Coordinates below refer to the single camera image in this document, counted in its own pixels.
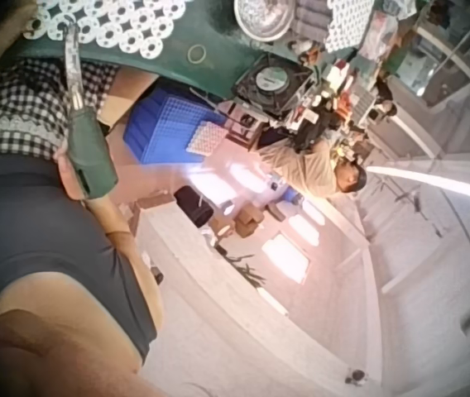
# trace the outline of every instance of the black fan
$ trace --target black fan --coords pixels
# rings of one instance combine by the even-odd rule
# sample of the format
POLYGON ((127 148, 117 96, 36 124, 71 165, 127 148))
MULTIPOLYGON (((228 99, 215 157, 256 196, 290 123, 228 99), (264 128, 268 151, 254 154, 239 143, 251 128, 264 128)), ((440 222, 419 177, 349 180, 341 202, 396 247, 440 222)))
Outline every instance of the black fan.
POLYGON ((312 69, 266 54, 238 80, 233 91, 243 101, 282 120, 314 85, 313 75, 312 69))

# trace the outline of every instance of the green table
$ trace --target green table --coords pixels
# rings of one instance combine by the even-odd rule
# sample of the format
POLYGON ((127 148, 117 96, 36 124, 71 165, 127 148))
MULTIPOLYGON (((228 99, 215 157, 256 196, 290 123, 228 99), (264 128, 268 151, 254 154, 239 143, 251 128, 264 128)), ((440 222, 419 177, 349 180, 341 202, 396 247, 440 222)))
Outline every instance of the green table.
MULTIPOLYGON (((165 47, 155 60, 145 60, 139 53, 125 54, 117 47, 104 49, 94 42, 80 46, 81 57, 144 69, 231 98, 231 87, 262 51, 251 48, 237 28, 233 0, 195 0, 186 6, 184 16, 175 21, 172 35, 163 40, 165 47), (188 49, 195 44, 207 51, 200 65, 187 60, 188 49)), ((6 56, 61 57, 63 53, 63 42, 44 37, 19 40, 6 56)))

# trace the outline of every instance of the metal bowl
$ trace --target metal bowl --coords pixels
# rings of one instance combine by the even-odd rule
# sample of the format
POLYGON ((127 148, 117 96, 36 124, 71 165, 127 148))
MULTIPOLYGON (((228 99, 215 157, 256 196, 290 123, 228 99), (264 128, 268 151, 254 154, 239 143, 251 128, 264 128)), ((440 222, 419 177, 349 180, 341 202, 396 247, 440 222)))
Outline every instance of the metal bowl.
POLYGON ((295 0, 235 0, 234 8, 244 33, 254 40, 273 41, 289 30, 295 0))

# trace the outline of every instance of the green heat gun handle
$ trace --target green heat gun handle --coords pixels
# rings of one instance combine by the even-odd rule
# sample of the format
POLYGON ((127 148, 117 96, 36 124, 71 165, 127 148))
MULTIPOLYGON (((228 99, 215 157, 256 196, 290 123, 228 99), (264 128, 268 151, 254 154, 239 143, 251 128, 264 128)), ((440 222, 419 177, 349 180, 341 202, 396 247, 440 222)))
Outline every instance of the green heat gun handle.
POLYGON ((90 107, 70 111, 68 157, 87 199, 103 197, 118 183, 108 144, 90 107))

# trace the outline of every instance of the black bag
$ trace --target black bag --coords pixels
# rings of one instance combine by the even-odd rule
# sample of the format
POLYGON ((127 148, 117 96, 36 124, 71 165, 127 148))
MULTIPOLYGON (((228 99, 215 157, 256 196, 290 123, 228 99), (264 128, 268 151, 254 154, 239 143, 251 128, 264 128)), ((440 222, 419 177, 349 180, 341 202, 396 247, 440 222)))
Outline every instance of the black bag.
POLYGON ((196 227, 202 227, 213 216, 213 209, 200 195, 188 185, 180 188, 175 193, 178 207, 194 223, 196 227))

